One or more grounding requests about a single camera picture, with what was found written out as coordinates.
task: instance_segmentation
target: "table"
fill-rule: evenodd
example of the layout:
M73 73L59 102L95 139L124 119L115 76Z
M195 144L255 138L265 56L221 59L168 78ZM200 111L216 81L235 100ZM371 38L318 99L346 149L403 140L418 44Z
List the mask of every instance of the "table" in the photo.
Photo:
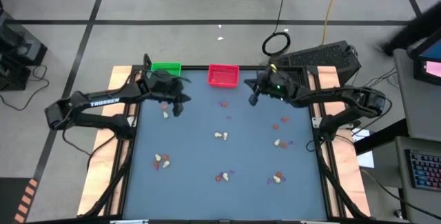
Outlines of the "table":
M404 153L405 149L441 153L441 143L399 136L395 139L395 145L398 154L398 164L400 165L404 199L430 213L437 214L438 216L441 215L441 209L433 204L441 200L441 192L419 190L412 187L409 170L407 168L406 154ZM416 211L411 207L406 207L406 214L407 218L412 223L432 224L440 222L439 220Z
M109 89L119 88L121 84L127 78L127 75L131 72L130 66L125 67L114 67L112 71L112 78L110 80ZM336 74L335 68L329 67L320 67L318 68L318 75L314 77L313 75L309 75L309 84L311 88L315 88L317 85L320 85L322 88L329 88L338 85L338 77ZM343 103L326 103L325 110L327 114L335 114L344 109ZM121 113L124 111L123 104L116 105L108 105L103 108L104 115L113 115L116 113ZM130 106L125 110L126 112L134 113L135 106ZM316 116L320 116L319 105L314 105L314 112ZM351 133L349 130L339 130L338 134L348 139L351 139ZM109 130L99 130L95 147L102 144L102 142L106 141L108 138L112 136L112 133ZM112 173L112 166L114 163L121 163L123 158L115 159L115 154L118 152L117 148L123 152L122 156L125 156L124 149L127 147L127 141L121 141L120 146L118 146L118 142L116 140L112 141L108 146L104 147L102 150L96 153L96 156L91 161L90 169L88 175L86 177L85 187L83 191L83 196L81 198L79 211L78 213L84 213L90 209L90 207L94 204L95 200L100 197L101 192L107 186L110 175ZM323 150L325 151L325 160L328 164L332 164L334 157L335 167L338 171L338 176L340 179L341 186L345 189L348 195L351 197L354 203L367 215L369 215L369 206L367 205L367 199L365 196L364 187L362 184L362 179L360 175L360 170L358 168L357 158L355 154L354 147L348 142L337 138L332 144L333 151L328 152L328 147L326 144L323 145ZM220 170L229 170L232 168L223 168ZM113 197L111 204L107 207L107 209L103 210L101 213L109 213L109 214L117 214L121 213L121 202L120 196L124 194L125 191L121 190L122 183L117 187ZM344 210L338 209L338 201L335 197L335 192L328 183L328 191L330 198L330 215L332 216L342 216Z
M357 154L392 142L397 136L441 142L441 130L436 119L440 116L441 87L413 78L413 60L406 50L394 52L405 118L368 136L355 144Z

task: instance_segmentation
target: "blue table surface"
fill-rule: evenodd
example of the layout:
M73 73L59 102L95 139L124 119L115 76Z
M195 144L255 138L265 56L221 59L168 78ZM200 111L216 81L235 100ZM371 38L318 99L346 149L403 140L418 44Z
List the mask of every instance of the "blue table surface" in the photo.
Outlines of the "blue table surface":
M124 219L326 219L316 154L305 149L312 140L308 108L268 96L251 106L243 79L256 71L240 71L234 89L209 86L206 70L183 70L182 77L192 81L184 89L192 100L179 117L169 106L164 119L155 101L141 106ZM215 132L228 132L228 140ZM294 144L275 147L276 139ZM155 170L155 154L169 155L171 165ZM229 170L228 182L215 181ZM286 181L268 185L277 172Z

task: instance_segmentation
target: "gray floor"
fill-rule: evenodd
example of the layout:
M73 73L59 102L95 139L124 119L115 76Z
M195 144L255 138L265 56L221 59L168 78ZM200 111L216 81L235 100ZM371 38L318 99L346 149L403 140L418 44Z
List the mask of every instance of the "gray floor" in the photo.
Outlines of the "gray floor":
M437 0L416 0L425 10ZM88 20L95 0L2 0L15 19ZM186 19L276 19L280 0L102 0L98 20L186 20ZM329 0L285 0L282 19L324 20ZM403 21L415 16L409 0L335 0L330 20ZM57 100L65 87L85 25L25 26L48 46L43 61L49 67L50 87L35 96L30 106L15 112L0 104L0 176L34 174L45 144L48 128L43 109ZM326 42L347 40L359 53L362 69L355 85L392 69L393 61L372 47L386 39L397 26L329 26ZM280 26L291 35L290 52L318 45L322 26ZM140 64L148 52L154 61L181 61L185 65L235 63L258 65L266 59L261 43L274 30L266 25L95 25L82 56L72 90L84 92L107 87L114 65ZM277 40L271 44L276 50ZM21 106L40 83L29 82L24 92L2 93ZM403 117L400 91L383 81L376 87L394 103L392 111L371 126L379 130ZM92 149L95 130L74 128L68 138L78 146ZM57 135L29 221L70 218L76 215L85 180L87 157L68 147ZM369 179L365 187L373 216L391 220L399 208Z

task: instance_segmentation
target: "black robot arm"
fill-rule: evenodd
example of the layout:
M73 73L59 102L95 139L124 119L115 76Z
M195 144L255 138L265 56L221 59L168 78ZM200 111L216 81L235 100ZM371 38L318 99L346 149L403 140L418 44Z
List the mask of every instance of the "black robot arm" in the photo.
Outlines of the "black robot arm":
M346 110L336 115L326 115L321 119L318 133L323 140L333 140L339 127L351 123L360 117L374 118L383 111L384 94L371 88L342 87L325 90L310 90L295 82L285 72L269 65L256 79L245 79L245 83L253 90L249 98L251 105L256 105L258 96L280 99L295 108L303 108L312 103L342 101L347 104Z
M188 81L172 76L164 70L152 72L150 77L147 77L143 70L140 79L126 83L117 90L88 94L74 92L71 97L58 100L45 109L46 119L51 130L65 130L74 125L108 128L116 137L130 139L134 136L134 129L123 114L101 116L82 111L115 103L140 103L149 99L173 104L173 115L179 116L183 111L183 103L190 100L189 96L182 93L182 80Z

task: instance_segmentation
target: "small white object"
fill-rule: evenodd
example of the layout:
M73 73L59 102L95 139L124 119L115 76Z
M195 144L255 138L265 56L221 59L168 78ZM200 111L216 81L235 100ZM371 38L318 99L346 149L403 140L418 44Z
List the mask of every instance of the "small white object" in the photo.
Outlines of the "small white object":
M280 178L278 176L273 176L274 182L280 183Z
M166 162L164 162L163 168L166 168L166 167L168 167L169 165L170 165L170 161L166 161Z

